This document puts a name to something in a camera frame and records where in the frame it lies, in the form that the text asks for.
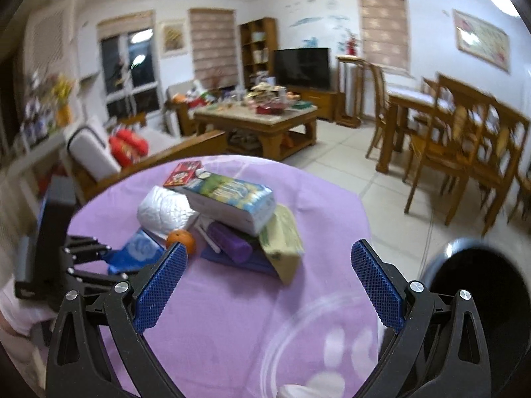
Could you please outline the white plastic bag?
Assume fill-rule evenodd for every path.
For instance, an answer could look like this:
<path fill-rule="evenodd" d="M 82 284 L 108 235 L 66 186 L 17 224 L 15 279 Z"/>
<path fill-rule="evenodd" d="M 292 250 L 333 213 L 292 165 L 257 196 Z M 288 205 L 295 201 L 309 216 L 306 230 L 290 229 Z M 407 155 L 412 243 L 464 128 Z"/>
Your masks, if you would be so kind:
<path fill-rule="evenodd" d="M 153 187 L 137 208 L 140 226 L 160 238 L 179 229 L 187 230 L 197 216 L 185 194 L 160 186 Z"/>

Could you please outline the yellow-green snack package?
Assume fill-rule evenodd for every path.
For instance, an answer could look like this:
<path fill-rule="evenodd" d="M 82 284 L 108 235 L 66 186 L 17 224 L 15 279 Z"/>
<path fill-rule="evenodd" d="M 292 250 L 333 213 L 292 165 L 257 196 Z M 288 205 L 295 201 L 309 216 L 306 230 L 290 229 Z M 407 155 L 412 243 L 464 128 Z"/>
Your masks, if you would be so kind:
<path fill-rule="evenodd" d="M 258 236 L 265 257 L 283 285 L 290 285 L 301 263 L 304 248 L 291 209 L 277 204 Z"/>

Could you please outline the black round trash bin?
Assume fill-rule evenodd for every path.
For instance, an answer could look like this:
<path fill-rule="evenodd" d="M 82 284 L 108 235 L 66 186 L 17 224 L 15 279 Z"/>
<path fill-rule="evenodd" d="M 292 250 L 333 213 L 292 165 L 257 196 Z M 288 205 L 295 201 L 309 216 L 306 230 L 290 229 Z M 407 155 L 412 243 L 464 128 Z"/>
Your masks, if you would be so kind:
<path fill-rule="evenodd" d="M 473 238 L 449 242 L 420 274 L 430 291 L 471 293 L 485 333 L 497 393 L 526 355 L 530 295 L 517 265 L 503 252 Z"/>

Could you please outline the blue white plastic packet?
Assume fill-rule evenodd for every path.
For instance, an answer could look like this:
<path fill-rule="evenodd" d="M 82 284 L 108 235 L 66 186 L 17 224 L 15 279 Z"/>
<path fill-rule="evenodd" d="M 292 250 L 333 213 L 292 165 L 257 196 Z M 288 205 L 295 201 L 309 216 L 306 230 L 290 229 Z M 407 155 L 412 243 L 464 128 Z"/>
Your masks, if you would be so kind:
<path fill-rule="evenodd" d="M 102 259 L 107 263 L 110 275 L 129 274 L 156 263 L 164 251 L 165 248 L 150 233 L 140 228 L 123 248 L 103 254 Z"/>

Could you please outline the orange fruit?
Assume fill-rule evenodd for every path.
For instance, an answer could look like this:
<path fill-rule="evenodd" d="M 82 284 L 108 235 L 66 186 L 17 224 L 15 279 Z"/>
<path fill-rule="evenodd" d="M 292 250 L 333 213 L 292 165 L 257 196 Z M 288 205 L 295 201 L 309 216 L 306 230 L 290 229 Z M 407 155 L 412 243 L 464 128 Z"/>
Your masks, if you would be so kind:
<path fill-rule="evenodd" d="M 183 245 L 188 256 L 195 255 L 196 241 L 189 231 L 184 229 L 176 229 L 170 232 L 166 238 L 166 247 L 170 248 L 175 243 Z"/>

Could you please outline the purple tablecloth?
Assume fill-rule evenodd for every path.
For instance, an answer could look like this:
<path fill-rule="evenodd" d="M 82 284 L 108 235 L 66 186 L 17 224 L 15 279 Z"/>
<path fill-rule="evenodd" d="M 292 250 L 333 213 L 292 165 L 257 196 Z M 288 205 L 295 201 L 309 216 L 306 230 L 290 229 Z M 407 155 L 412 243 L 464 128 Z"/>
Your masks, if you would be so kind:
<path fill-rule="evenodd" d="M 292 166 L 243 156 L 204 167 L 261 183 L 292 210 L 304 252 L 290 285 L 194 256 L 145 334 L 188 397 L 274 397 L 297 385 L 356 394 L 373 371 L 380 324 L 351 266 L 370 236 L 359 197 Z"/>

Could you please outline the purple bag roll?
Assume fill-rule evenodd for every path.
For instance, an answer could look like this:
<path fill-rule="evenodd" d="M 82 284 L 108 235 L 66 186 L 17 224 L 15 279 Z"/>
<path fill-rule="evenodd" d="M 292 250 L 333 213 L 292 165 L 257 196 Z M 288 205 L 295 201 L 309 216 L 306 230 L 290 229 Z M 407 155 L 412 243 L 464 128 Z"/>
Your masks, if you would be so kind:
<path fill-rule="evenodd" d="M 207 236 L 236 263 L 246 261 L 253 252 L 247 240 L 217 221 L 208 225 Z"/>

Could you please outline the red snack box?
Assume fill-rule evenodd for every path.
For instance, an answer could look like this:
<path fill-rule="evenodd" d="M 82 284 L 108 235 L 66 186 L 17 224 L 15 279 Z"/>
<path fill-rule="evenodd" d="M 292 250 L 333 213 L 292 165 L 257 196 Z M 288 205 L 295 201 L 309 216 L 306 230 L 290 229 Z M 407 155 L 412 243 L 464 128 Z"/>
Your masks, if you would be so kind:
<path fill-rule="evenodd" d="M 196 171 L 201 168 L 201 161 L 184 161 L 180 162 L 165 180 L 163 187 L 168 190 L 173 190 L 176 187 L 181 187 L 189 183 L 195 175 Z"/>

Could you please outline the wooden dining chair front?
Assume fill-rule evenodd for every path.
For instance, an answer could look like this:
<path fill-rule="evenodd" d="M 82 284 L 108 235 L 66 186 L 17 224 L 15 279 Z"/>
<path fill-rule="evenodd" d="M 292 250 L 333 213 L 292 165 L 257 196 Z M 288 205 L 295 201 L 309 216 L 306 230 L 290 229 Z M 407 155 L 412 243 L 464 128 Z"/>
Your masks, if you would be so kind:
<path fill-rule="evenodd" d="M 469 181 L 494 196 L 484 218 L 482 234 L 488 233 L 517 174 L 529 129 L 530 119 L 518 110 L 439 74 L 426 133 L 411 136 L 407 168 L 417 166 L 404 212 L 409 213 L 421 173 L 429 168 L 457 183 L 446 224 L 455 217 Z"/>

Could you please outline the wooden chair near television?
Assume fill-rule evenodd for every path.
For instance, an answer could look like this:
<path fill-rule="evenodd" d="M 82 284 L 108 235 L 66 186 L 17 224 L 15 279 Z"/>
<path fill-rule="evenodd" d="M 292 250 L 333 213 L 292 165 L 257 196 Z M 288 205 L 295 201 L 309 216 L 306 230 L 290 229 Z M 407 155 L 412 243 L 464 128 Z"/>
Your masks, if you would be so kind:
<path fill-rule="evenodd" d="M 373 149 L 383 137 L 387 125 L 387 110 L 389 108 L 383 70 L 373 63 L 369 64 L 369 68 L 373 76 L 375 127 L 373 137 L 365 154 L 366 159 L 370 157 Z M 396 151 L 402 153 L 404 139 L 408 130 L 409 109 L 406 107 L 399 107 L 397 116 L 399 118 L 395 128 L 395 133 L 397 135 L 395 146 L 397 147 Z"/>

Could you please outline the wooden dining table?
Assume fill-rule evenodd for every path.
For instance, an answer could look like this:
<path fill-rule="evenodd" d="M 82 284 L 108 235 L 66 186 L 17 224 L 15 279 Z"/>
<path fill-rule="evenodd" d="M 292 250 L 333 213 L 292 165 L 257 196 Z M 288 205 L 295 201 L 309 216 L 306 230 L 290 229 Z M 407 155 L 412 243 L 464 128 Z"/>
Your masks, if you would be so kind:
<path fill-rule="evenodd" d="M 408 130 L 411 160 L 450 176 L 463 178 L 474 163 L 481 135 L 486 133 L 486 119 L 493 97 L 457 84 L 450 88 L 448 100 L 406 89 L 387 91 L 389 108 L 383 145 L 376 171 L 389 171 L 391 156 L 397 152 L 395 128 L 398 108 L 409 109 Z"/>

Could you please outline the wooden TV cabinet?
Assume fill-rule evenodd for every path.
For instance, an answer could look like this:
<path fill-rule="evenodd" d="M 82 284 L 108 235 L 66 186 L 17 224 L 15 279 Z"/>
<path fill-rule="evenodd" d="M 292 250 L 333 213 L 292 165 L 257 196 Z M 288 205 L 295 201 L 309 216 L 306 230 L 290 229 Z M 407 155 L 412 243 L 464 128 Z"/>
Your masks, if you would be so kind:
<path fill-rule="evenodd" d="M 288 86 L 287 89 L 295 95 L 300 95 L 302 101 L 310 101 L 316 106 L 319 119 L 325 119 L 328 122 L 336 120 L 338 93 L 299 86 Z"/>

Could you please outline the black flat television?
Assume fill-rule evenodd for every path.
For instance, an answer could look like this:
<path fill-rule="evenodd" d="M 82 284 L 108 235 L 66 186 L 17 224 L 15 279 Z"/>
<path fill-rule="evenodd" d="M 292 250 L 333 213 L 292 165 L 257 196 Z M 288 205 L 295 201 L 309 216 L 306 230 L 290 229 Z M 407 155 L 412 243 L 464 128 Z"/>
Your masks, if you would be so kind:
<path fill-rule="evenodd" d="M 273 76 L 278 85 L 329 90 L 329 48 L 286 48 L 273 52 Z"/>

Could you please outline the wooden bookshelf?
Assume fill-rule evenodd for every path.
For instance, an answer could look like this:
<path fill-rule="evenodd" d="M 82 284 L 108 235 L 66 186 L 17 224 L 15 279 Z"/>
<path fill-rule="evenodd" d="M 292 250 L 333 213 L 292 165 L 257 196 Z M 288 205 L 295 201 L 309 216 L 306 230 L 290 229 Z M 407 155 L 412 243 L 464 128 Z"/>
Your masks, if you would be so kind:
<path fill-rule="evenodd" d="M 264 17 L 239 25 L 245 87 L 260 76 L 273 75 L 273 53 L 278 48 L 276 18 Z"/>

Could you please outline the framed floral wall picture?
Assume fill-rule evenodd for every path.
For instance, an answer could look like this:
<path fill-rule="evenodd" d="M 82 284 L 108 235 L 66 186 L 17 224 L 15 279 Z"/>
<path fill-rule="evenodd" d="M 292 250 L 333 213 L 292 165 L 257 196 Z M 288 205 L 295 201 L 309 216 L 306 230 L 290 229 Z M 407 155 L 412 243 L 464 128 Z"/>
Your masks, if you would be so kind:
<path fill-rule="evenodd" d="M 510 72 L 510 42 L 504 30 L 475 16 L 453 10 L 456 47 Z"/>

